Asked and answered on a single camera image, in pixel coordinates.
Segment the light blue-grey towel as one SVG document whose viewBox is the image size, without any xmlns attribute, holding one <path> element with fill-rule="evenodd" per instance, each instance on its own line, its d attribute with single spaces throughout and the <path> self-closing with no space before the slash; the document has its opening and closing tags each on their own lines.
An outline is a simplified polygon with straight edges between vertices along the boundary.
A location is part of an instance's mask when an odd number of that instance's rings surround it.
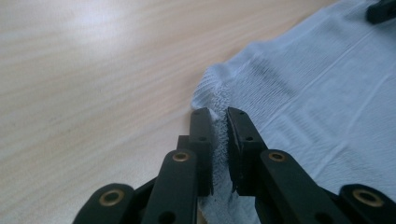
<svg viewBox="0 0 396 224">
<path fill-rule="evenodd" d="M 191 105 L 214 125 L 214 193 L 199 202 L 207 224 L 261 224 L 253 200 L 232 190 L 228 107 L 319 186 L 363 184 L 396 202 L 396 19 L 368 22 L 375 1 L 338 0 L 205 71 Z"/>
</svg>

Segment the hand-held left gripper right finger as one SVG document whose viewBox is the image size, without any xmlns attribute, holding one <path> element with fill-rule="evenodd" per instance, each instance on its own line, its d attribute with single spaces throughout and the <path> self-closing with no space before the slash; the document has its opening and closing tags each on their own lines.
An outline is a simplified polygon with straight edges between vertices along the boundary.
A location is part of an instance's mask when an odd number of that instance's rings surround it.
<svg viewBox="0 0 396 224">
<path fill-rule="evenodd" d="M 228 163 L 233 191 L 240 196 L 254 196 L 258 182 L 255 163 L 267 149 L 247 112 L 227 108 Z"/>
</svg>

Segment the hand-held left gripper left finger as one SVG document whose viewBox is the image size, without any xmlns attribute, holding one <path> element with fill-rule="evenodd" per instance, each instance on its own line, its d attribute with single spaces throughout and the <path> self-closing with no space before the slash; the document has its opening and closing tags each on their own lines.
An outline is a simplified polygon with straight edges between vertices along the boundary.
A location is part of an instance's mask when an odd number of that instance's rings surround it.
<svg viewBox="0 0 396 224">
<path fill-rule="evenodd" d="M 213 193 L 213 132 L 212 118 L 207 107 L 191 113 L 190 134 L 180 135 L 177 149 L 188 149 L 197 156 L 198 195 L 207 197 Z"/>
</svg>

